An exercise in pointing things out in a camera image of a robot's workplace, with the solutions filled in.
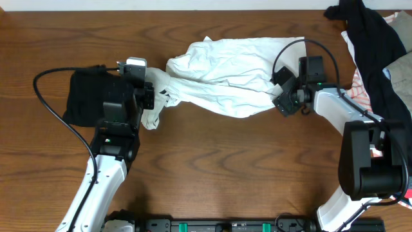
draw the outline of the black wire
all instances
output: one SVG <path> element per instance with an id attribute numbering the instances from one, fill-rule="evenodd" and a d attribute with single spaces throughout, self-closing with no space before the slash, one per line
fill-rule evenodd
<path id="1" fill-rule="evenodd" d="M 96 163 L 96 158 L 93 156 L 93 153 L 91 152 L 90 146 L 89 144 L 86 142 L 86 140 L 82 137 L 82 135 L 80 135 L 75 128 L 71 127 L 69 124 L 67 124 L 66 122 L 63 121 L 63 119 L 47 104 L 47 102 L 43 99 L 42 95 L 39 92 L 39 89 L 37 88 L 37 81 L 40 79 L 40 77 L 42 77 L 43 75 L 49 74 L 49 73 L 53 73 L 53 72 L 59 72 L 59 71 L 96 71 L 96 70 L 101 70 L 101 71 L 111 71 L 111 70 L 118 70 L 118 68 L 104 68 L 104 67 L 96 67 L 96 68 L 54 68 L 51 70 L 46 70 L 44 72 L 41 72 L 39 74 L 37 74 L 34 77 L 33 80 L 33 88 L 34 88 L 34 92 L 36 93 L 37 97 L 39 98 L 40 102 L 44 105 L 44 107 L 46 107 L 46 109 L 48 111 L 50 111 L 51 114 L 53 114 L 59 121 L 61 121 L 63 123 L 63 125 L 65 125 L 67 128 L 69 128 L 69 130 L 71 132 L 73 132 L 77 138 L 80 139 L 80 141 L 82 141 L 83 145 L 86 147 L 86 149 L 89 152 L 89 156 L 90 159 L 93 162 L 93 176 L 91 178 L 91 182 L 89 185 L 89 188 L 87 189 L 86 193 L 83 196 L 82 201 L 80 202 L 74 216 L 73 219 L 71 220 L 70 226 L 69 226 L 69 232 L 73 231 L 74 227 L 75 227 L 75 223 L 77 220 L 77 217 L 79 216 L 82 207 L 84 205 L 84 203 L 86 202 L 86 199 L 88 197 L 88 195 L 90 194 L 90 191 L 93 187 L 93 185 L 96 183 L 96 179 L 97 179 L 97 163 Z"/>
<path id="2" fill-rule="evenodd" d="M 325 51 L 328 53 L 328 55 L 332 58 L 333 65 L 335 66 L 335 71 L 336 71 L 336 82 L 337 82 L 337 84 L 341 84 L 341 79 L 340 79 L 340 77 L 339 77 L 339 69 L 337 68 L 337 62 L 336 62 L 336 60 L 335 60 L 335 57 L 332 55 L 332 53 L 329 51 L 329 49 L 327 49 L 323 44 L 321 44 L 321 43 L 319 43 L 319 42 L 317 42 L 317 41 L 311 40 L 311 39 L 298 39 L 298 40 L 295 40 L 295 41 L 291 42 L 290 44 L 286 45 L 286 46 L 279 52 L 279 54 L 277 55 L 277 57 L 276 57 L 276 59 L 275 59 L 275 62 L 273 63 L 272 73 L 275 74 L 276 63 L 277 63 L 277 60 L 279 59 L 279 57 L 281 56 L 281 54 L 282 54 L 288 47 L 292 46 L 292 45 L 295 44 L 295 43 L 299 43 L 299 42 L 311 42 L 311 43 L 314 43 L 314 44 L 316 44 L 317 46 L 320 46 L 321 48 L 323 48 L 323 50 L 325 50 Z"/>
<path id="3" fill-rule="evenodd" d="M 355 214 L 353 214 L 347 221 L 345 221 L 343 223 L 343 225 L 338 229 L 338 232 L 342 231 L 348 224 L 350 224 L 351 222 L 353 222 L 361 213 L 363 213 L 364 211 L 366 211 L 370 206 L 391 206 L 394 205 L 398 202 L 400 202 L 404 197 L 405 194 L 407 192 L 407 188 L 409 186 L 409 173 L 407 170 L 407 162 L 405 159 L 405 156 L 403 154 L 402 149 L 400 148 L 400 145 L 398 143 L 398 141 L 396 140 L 396 138 L 392 135 L 392 133 L 390 133 L 390 131 L 387 129 L 387 127 L 385 127 L 385 125 L 383 125 L 383 123 L 381 123 L 380 121 L 378 121 L 376 118 L 372 117 L 367 110 L 363 110 L 362 108 L 358 107 L 356 104 L 354 104 L 353 102 L 351 102 L 351 100 L 349 100 L 348 98 L 346 98 L 345 96 L 345 90 L 341 87 L 340 85 L 340 77 L 339 77 L 339 69 L 337 66 L 337 62 L 335 57 L 332 55 L 332 53 L 329 51 L 329 49 L 327 49 L 323 44 L 317 42 L 317 41 L 313 41 L 311 39 L 298 39 L 296 41 L 291 42 L 290 44 L 286 45 L 277 55 L 275 62 L 273 63 L 273 67 L 272 67 L 272 78 L 274 78 L 274 74 L 275 74 L 275 66 L 276 66 L 276 62 L 279 59 L 280 55 L 289 47 L 292 46 L 295 43 L 299 43 L 299 42 L 311 42 L 314 43 L 318 46 L 320 46 L 321 48 L 323 48 L 323 50 L 325 52 L 328 53 L 328 55 L 330 56 L 330 58 L 333 61 L 333 65 L 335 66 L 335 71 L 336 71 L 336 89 L 337 92 L 339 93 L 339 97 L 341 97 L 346 103 L 348 103 L 351 107 L 353 107 L 355 110 L 359 111 L 363 116 L 367 117 L 368 119 L 372 120 L 384 133 L 385 135 L 387 135 L 390 139 L 390 141 L 392 142 L 392 144 L 395 145 L 397 152 L 397 155 L 400 156 L 400 159 L 402 161 L 402 174 L 403 174 L 403 179 L 405 181 L 403 188 L 402 188 L 402 192 L 401 194 L 395 199 L 395 200 L 391 200 L 389 202 L 367 202 L 365 204 L 363 204 L 357 211 Z"/>
<path id="4" fill-rule="evenodd" d="M 293 214 L 291 214 L 291 213 L 288 213 L 288 212 L 286 212 L 286 213 L 281 213 L 281 214 L 279 214 L 277 217 L 276 217 L 276 219 L 275 219 L 275 227 L 277 228 L 277 230 L 278 231 L 280 231 L 280 232 L 286 232 L 286 231 L 284 231 L 283 229 L 281 229 L 280 227 L 279 227 L 279 223 L 278 223 L 278 220 L 279 219 L 281 219 L 281 216 L 282 215 L 292 215 L 293 216 Z M 297 232 L 304 232 L 304 226 L 299 222 L 299 219 L 300 218 L 295 218 L 295 222 L 296 222 L 296 224 L 298 224 L 300 227 L 302 227 L 302 230 L 300 230 L 300 231 L 297 231 Z"/>

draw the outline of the wooden table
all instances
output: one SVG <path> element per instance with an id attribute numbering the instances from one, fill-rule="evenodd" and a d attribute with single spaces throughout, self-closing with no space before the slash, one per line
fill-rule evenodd
<path id="1" fill-rule="evenodd" d="M 381 12 L 389 15 L 391 11 Z M 340 33 L 323 11 L 14 12 L 0 16 L 0 231 L 53 231 L 83 178 L 84 146 L 36 98 L 37 73 L 144 57 L 165 68 L 207 35 L 214 40 L 305 36 L 336 56 L 344 86 L 355 69 Z M 335 80 L 324 55 L 326 73 Z M 60 114 L 71 73 L 39 88 Z M 276 109 L 247 119 L 182 103 L 164 109 L 157 130 L 140 131 L 141 147 L 109 211 L 174 218 L 275 218 L 311 215 L 338 186 L 341 136 L 322 117 L 284 118 Z M 77 128 L 91 140 L 93 129 Z M 371 208 L 388 231 L 410 231 L 412 211 Z"/>

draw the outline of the white wall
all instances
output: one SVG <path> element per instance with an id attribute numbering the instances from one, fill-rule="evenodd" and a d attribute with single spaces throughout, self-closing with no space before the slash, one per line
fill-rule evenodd
<path id="1" fill-rule="evenodd" d="M 30 10 L 324 10 L 339 0 L 0 0 L 5 11 Z M 364 0 L 374 10 L 412 9 L 412 0 Z"/>

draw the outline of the black cloth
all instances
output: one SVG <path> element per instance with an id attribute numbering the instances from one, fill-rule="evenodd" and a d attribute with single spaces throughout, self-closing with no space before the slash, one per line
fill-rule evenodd
<path id="1" fill-rule="evenodd" d="M 134 89 L 130 83 L 101 68 L 104 66 L 73 73 L 64 122 L 94 127 L 99 119 L 104 118 L 104 101 L 118 103 L 132 98 Z"/>
<path id="2" fill-rule="evenodd" d="M 387 65 L 406 54 L 398 34 L 361 0 L 340 0 L 339 6 L 329 7 L 324 16 L 348 22 L 348 37 L 355 47 L 355 62 L 370 96 L 372 110 L 384 119 L 404 123 L 409 144 L 407 154 L 411 159 L 411 114 L 382 72 Z"/>

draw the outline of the white cloth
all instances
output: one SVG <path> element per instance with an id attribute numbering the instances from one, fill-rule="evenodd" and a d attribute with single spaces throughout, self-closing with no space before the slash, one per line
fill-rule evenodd
<path id="1" fill-rule="evenodd" d="M 169 59 L 166 72 L 148 68 L 146 80 L 154 84 L 153 110 L 145 110 L 142 124 L 155 129 L 164 106 L 192 102 L 210 111 L 244 118 L 274 107 L 282 90 L 274 86 L 272 65 L 278 53 L 298 38 L 221 39 L 192 43 L 185 55 Z M 304 43 L 282 53 L 276 71 L 283 66 L 298 75 L 299 58 L 306 56 Z"/>

